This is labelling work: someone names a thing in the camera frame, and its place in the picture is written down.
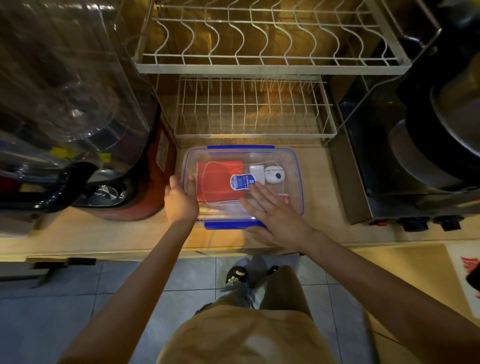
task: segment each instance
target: blue sticker label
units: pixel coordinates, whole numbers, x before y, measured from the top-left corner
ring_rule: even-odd
[[[230,178],[230,186],[234,191],[248,190],[250,183],[255,183],[255,178],[251,174],[234,174]]]

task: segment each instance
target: gray pants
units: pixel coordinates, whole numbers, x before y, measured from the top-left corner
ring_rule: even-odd
[[[233,282],[226,287],[226,290],[232,292],[220,297],[213,303],[206,304],[196,314],[221,304],[244,308],[252,307],[252,300],[246,284]],[[260,309],[300,311],[312,318],[297,275],[289,266],[280,267],[268,278]]]

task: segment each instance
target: white paper with red print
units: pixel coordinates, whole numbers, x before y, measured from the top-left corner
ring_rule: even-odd
[[[465,277],[480,262],[480,242],[445,245],[462,286],[465,298],[475,318],[480,318],[480,291],[470,286]]]

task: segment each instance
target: black shoe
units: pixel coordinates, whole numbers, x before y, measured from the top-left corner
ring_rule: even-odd
[[[247,283],[247,270],[244,267],[233,267],[227,273],[227,279],[225,280],[225,284],[229,284],[232,282],[242,282]]]
[[[271,276],[271,275],[274,274],[276,271],[278,271],[278,266],[273,266],[273,267],[271,267],[271,268],[267,271],[267,275],[268,275],[268,276]]]

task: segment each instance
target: white device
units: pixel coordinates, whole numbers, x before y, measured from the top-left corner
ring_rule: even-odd
[[[265,184],[265,167],[260,165],[249,166],[250,174],[256,181]]]
[[[281,183],[285,179],[285,172],[280,166],[265,168],[265,181],[271,184]]]

